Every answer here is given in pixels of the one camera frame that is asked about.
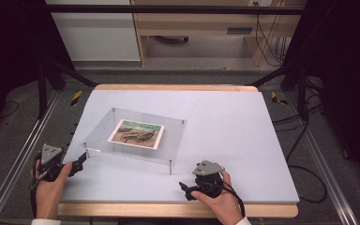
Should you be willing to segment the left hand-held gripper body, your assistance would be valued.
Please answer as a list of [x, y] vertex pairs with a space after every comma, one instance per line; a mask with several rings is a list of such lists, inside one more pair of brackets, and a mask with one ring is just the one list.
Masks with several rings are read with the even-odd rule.
[[62, 163], [64, 150], [60, 147], [44, 144], [42, 146], [40, 163], [38, 167], [42, 180], [53, 182], [60, 174], [64, 164]]

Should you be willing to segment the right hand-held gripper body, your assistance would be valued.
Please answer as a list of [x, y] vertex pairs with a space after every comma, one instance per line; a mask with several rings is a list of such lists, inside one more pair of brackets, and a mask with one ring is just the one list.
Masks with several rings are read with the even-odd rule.
[[198, 163], [193, 171], [196, 175], [196, 189], [211, 198], [218, 197], [224, 188], [223, 179], [220, 175], [224, 170], [225, 168], [216, 162], [203, 160]]

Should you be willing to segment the clear acrylic photo frame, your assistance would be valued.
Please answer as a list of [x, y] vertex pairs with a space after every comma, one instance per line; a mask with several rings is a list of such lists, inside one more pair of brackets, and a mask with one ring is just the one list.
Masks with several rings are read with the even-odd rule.
[[[108, 142], [109, 136], [121, 119], [163, 125], [165, 129], [157, 150]], [[136, 158], [171, 167], [175, 165], [185, 128], [185, 119], [112, 108], [86, 136], [82, 144], [87, 150]]]

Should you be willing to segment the boat painting photo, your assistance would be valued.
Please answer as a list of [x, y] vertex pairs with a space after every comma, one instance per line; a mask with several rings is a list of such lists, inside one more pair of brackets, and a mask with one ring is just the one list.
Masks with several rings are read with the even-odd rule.
[[157, 150], [164, 129], [163, 125], [121, 119], [108, 142]]

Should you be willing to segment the person's right hand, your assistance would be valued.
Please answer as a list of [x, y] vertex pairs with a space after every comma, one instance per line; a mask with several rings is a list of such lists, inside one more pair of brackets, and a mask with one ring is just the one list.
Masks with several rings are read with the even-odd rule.
[[192, 191], [192, 195], [208, 206], [222, 225], [235, 225], [244, 218], [237, 199], [226, 190], [223, 190], [216, 198], [206, 196], [199, 191]]

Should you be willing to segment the person's left hand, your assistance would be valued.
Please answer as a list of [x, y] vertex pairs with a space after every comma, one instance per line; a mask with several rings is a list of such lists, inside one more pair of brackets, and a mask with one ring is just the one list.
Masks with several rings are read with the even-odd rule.
[[53, 182], [40, 181], [36, 190], [36, 215], [40, 219], [57, 219], [58, 204], [61, 202], [66, 180], [71, 172], [68, 162]]

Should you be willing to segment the white table board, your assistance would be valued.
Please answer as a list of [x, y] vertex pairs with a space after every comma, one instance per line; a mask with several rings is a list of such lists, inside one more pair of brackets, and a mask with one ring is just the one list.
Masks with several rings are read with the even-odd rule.
[[[95, 90], [259, 92], [253, 86], [229, 85], [101, 84], [93, 91]], [[84, 152], [89, 159], [93, 150], [85, 149]], [[244, 202], [244, 204], [247, 215], [251, 218], [293, 218], [298, 213], [298, 202]], [[210, 218], [213, 215], [212, 211], [200, 202], [187, 199], [182, 202], [90, 202], [66, 201], [63, 198], [59, 205], [59, 213], [62, 216], [116, 218]]]
[[231, 91], [95, 90], [67, 151], [73, 160], [89, 147], [88, 134], [117, 110], [151, 113], [185, 126], [175, 159], [166, 164], [93, 151], [66, 182], [66, 201], [162, 202], [185, 200], [193, 169], [204, 159], [225, 167], [246, 203], [297, 203], [299, 198], [263, 95]]

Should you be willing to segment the yellow clamp left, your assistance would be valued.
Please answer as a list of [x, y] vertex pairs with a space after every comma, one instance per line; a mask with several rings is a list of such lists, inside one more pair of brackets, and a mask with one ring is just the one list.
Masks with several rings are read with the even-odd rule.
[[70, 103], [70, 106], [75, 106], [77, 105], [81, 95], [82, 95], [82, 90], [78, 90], [75, 92], [74, 96], [73, 96], [73, 99], [71, 100], [71, 103]]

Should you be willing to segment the yellow clamp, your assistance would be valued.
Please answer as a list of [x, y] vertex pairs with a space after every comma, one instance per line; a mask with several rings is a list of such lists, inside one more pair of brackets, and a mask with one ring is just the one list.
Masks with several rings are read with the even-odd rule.
[[82, 95], [82, 90], [78, 90], [75, 92], [74, 96], [73, 96], [73, 99], [71, 100], [71, 103], [70, 103], [70, 106], [75, 106], [77, 105], [81, 95]]
[[278, 99], [277, 94], [275, 92], [271, 92], [271, 99], [272, 99], [272, 102], [274, 102], [274, 103], [278, 103], [281, 105], [288, 105], [288, 101]]

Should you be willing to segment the black metal stand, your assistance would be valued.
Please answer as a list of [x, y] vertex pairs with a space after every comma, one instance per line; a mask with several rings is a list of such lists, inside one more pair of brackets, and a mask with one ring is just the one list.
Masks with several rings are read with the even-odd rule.
[[93, 82], [79, 74], [74, 68], [66, 67], [52, 59], [44, 60], [37, 68], [38, 119], [42, 118], [48, 111], [46, 82], [49, 82], [54, 90], [63, 90], [66, 83], [62, 78], [62, 74], [67, 74], [71, 78], [89, 87], [96, 87], [98, 85], [97, 82]]
[[270, 72], [268, 75], [260, 78], [256, 82], [252, 82], [250, 86], [260, 87], [274, 78], [284, 75], [284, 79], [280, 84], [283, 91], [290, 91], [297, 86], [297, 112], [304, 121], [308, 120], [308, 110], [306, 104], [307, 90], [307, 71], [304, 66], [297, 60], [292, 60], [282, 67]]

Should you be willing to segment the yellow clamp right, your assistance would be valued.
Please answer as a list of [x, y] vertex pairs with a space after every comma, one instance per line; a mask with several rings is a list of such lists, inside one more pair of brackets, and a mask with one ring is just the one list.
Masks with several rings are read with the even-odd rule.
[[271, 99], [272, 99], [272, 102], [274, 102], [274, 103], [278, 103], [281, 105], [288, 105], [288, 101], [278, 99], [277, 94], [275, 92], [271, 92]]

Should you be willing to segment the black curtain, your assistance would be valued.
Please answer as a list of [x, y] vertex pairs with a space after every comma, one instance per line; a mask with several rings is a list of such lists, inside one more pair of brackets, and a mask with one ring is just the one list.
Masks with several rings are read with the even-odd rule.
[[38, 77], [38, 59], [32, 42], [44, 56], [73, 69], [63, 39], [51, 13], [32, 9], [46, 0], [0, 0], [0, 112], [12, 89]]
[[307, 0], [285, 62], [323, 82], [323, 103], [360, 164], [360, 0]]

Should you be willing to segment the white cabinet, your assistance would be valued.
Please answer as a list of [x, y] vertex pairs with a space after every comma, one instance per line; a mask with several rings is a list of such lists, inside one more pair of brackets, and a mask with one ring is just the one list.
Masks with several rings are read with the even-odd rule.
[[72, 61], [140, 61], [131, 13], [53, 13]]

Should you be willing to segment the grey desk label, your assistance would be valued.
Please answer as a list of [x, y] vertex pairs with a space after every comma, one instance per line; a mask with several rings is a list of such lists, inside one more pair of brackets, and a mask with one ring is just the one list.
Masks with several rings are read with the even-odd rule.
[[228, 27], [227, 35], [250, 35], [252, 31], [252, 27]]

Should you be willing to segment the light wooden desk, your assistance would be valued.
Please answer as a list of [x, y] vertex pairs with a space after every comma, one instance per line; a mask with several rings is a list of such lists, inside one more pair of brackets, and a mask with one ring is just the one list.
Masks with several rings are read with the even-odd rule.
[[[133, 6], [304, 7], [308, 0], [129, 0]], [[239, 36], [247, 43], [255, 66], [274, 50], [274, 38], [290, 39], [298, 15], [135, 13], [136, 33], [147, 37]], [[228, 27], [252, 27], [250, 35], [227, 35]]]

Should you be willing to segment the black horizontal bar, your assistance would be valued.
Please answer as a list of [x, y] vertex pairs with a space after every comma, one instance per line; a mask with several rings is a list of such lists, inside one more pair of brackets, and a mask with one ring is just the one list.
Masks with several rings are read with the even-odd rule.
[[215, 6], [123, 6], [123, 5], [46, 5], [50, 12], [62, 13], [174, 13], [302, 15], [304, 7], [215, 7]]

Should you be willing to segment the aluminium floor rail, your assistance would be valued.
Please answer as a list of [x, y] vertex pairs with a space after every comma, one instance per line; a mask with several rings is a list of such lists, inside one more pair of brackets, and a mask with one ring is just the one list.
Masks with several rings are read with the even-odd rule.
[[0, 213], [5, 206], [8, 197], [14, 189], [19, 177], [23, 171], [23, 168], [32, 154], [32, 151], [40, 137], [41, 132], [45, 128], [52, 111], [56, 105], [57, 99], [60, 97], [60, 91], [52, 91], [51, 97], [48, 101], [47, 108], [41, 117], [34, 124], [30, 134], [28, 135], [19, 155], [16, 157], [10, 170], [7, 173], [5, 180], [0, 187]]
[[310, 217], [312, 224], [358, 225], [335, 174], [330, 169], [309, 126], [311, 118], [322, 111], [320, 104], [307, 105], [308, 120], [303, 121], [296, 112], [295, 100], [286, 94], [294, 113], [291, 126], [282, 134], [290, 138], [284, 154], [295, 179], [300, 198], [300, 217]]

